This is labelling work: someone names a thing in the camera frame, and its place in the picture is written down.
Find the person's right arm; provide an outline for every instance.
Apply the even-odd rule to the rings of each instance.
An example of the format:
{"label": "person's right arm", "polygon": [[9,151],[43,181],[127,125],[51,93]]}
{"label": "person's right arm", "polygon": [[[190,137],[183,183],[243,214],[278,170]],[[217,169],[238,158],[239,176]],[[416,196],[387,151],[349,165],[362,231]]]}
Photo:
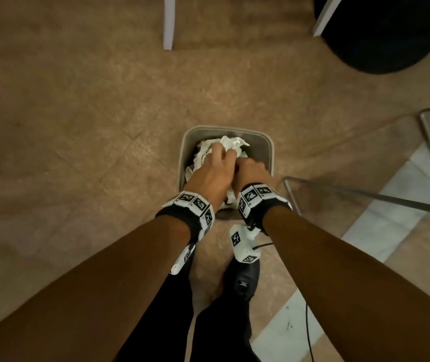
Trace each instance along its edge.
{"label": "person's right arm", "polygon": [[[241,160],[245,184],[274,187],[263,164]],[[383,263],[283,206],[263,220],[287,270],[345,361],[429,361],[430,297]]]}

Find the person's left hand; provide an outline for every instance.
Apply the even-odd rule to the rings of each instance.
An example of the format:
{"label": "person's left hand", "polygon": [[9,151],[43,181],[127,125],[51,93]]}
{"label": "person's left hand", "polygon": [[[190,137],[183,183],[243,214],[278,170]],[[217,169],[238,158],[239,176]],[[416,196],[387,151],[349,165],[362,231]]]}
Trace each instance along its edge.
{"label": "person's left hand", "polygon": [[200,169],[196,170],[184,190],[201,194],[217,212],[226,198],[235,171],[236,151],[228,150],[219,142],[212,145],[212,153],[205,157]]}

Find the crumpled paper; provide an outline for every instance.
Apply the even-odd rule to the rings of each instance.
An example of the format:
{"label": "crumpled paper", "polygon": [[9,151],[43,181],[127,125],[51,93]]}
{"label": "crumpled paper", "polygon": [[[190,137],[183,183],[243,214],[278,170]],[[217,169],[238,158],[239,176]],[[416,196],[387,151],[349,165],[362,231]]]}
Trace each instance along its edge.
{"label": "crumpled paper", "polygon": [[[191,178],[194,171],[201,168],[201,166],[203,165],[203,161],[205,160],[205,157],[210,152],[212,152],[212,149],[210,148],[210,146],[214,142],[220,142],[223,145],[223,147],[225,147],[226,151],[230,149],[234,149],[236,151],[237,157],[248,157],[247,153],[242,151],[241,146],[249,146],[249,145],[240,137],[234,137],[230,139],[227,136],[223,136],[221,139],[207,139],[206,141],[201,141],[198,144],[199,151],[195,155],[193,164],[188,166],[185,170],[186,181],[188,181]],[[220,209],[236,208],[236,197],[235,197],[235,194],[233,193],[232,187],[230,187],[226,192],[226,197],[227,197],[227,201],[226,203],[222,203],[222,206],[220,207]]]}

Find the person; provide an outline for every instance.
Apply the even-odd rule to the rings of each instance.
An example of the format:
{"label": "person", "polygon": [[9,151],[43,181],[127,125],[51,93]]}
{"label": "person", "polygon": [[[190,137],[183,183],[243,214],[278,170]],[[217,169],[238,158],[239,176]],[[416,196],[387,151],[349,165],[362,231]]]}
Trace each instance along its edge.
{"label": "person", "polygon": [[[185,190],[219,208],[230,185],[237,194],[250,183],[276,186],[263,164],[215,144]],[[344,360],[430,360],[428,295],[285,206],[268,209],[263,227]],[[189,263],[168,273],[189,239],[184,221],[160,215],[73,268],[0,322],[0,361],[184,360]],[[259,271],[230,263],[196,320],[192,361],[258,360],[249,301]]]}

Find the wristband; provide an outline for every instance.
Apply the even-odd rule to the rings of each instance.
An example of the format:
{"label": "wristband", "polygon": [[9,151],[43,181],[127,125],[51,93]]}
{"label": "wristband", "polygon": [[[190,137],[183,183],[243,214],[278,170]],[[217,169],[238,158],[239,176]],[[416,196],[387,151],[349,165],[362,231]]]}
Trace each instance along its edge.
{"label": "wristband", "polygon": [[190,244],[200,241],[212,228],[213,206],[200,194],[183,191],[166,202],[155,217],[169,215],[182,220],[190,228]]}
{"label": "wristband", "polygon": [[249,230],[254,227],[267,235],[262,224],[265,214],[273,206],[284,206],[292,210],[292,206],[276,190],[262,183],[251,183],[243,187],[236,199],[238,211],[242,215]]}

